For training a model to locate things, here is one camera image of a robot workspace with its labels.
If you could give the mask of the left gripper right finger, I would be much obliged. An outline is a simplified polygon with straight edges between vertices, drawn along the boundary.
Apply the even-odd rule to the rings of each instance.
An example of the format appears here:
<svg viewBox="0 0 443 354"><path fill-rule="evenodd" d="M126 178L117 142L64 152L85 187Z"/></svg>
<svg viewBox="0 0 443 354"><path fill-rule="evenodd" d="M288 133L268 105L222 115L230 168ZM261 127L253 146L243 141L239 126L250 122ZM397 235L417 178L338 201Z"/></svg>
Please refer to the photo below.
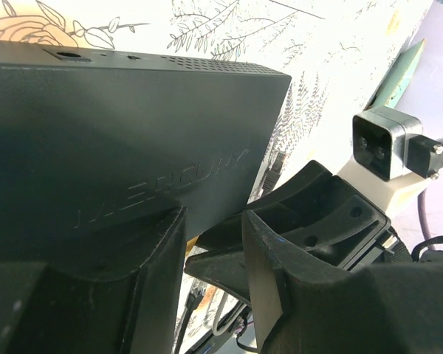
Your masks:
<svg viewBox="0 0 443 354"><path fill-rule="evenodd" d="M344 271L250 210L242 240L261 353L443 353L443 263Z"/></svg>

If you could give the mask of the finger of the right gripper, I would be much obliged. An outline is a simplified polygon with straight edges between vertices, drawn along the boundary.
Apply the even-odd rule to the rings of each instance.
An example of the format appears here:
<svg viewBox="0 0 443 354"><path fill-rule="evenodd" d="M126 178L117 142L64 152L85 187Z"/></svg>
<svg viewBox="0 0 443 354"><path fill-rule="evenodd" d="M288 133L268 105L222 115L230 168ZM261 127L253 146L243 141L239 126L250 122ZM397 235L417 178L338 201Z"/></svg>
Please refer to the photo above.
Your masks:
<svg viewBox="0 0 443 354"><path fill-rule="evenodd" d="M190 256L185 273L251 306L243 249L219 249Z"/></svg>

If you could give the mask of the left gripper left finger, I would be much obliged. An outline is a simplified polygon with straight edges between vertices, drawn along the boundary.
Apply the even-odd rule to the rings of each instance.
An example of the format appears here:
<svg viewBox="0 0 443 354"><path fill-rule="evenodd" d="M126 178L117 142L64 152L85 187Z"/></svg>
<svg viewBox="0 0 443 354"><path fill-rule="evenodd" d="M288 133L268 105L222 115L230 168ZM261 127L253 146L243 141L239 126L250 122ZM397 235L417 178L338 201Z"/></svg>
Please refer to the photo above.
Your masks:
<svg viewBox="0 0 443 354"><path fill-rule="evenodd" d="M186 214L0 257L0 353L169 353Z"/></svg>

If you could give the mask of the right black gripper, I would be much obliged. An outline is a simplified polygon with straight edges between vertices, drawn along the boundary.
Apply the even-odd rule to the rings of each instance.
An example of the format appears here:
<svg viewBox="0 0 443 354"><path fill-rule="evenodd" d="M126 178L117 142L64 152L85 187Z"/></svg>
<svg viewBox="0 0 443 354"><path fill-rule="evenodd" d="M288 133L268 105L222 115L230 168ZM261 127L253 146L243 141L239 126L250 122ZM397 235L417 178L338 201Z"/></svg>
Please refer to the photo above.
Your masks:
<svg viewBox="0 0 443 354"><path fill-rule="evenodd" d="M289 242L343 270L357 271L371 263L412 262L391 219L316 161L204 232L196 245L207 251L241 245L245 210L252 210Z"/></svg>

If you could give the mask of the black network switch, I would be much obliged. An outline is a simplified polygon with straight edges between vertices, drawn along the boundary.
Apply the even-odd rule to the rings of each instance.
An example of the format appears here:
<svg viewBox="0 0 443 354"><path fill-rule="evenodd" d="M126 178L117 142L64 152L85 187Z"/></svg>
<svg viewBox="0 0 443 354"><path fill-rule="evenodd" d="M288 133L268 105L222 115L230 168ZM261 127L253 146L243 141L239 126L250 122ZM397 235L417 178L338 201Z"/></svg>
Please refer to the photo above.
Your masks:
<svg viewBox="0 0 443 354"><path fill-rule="evenodd" d="M174 207L241 210L291 78L254 63L0 41L0 260Z"/></svg>

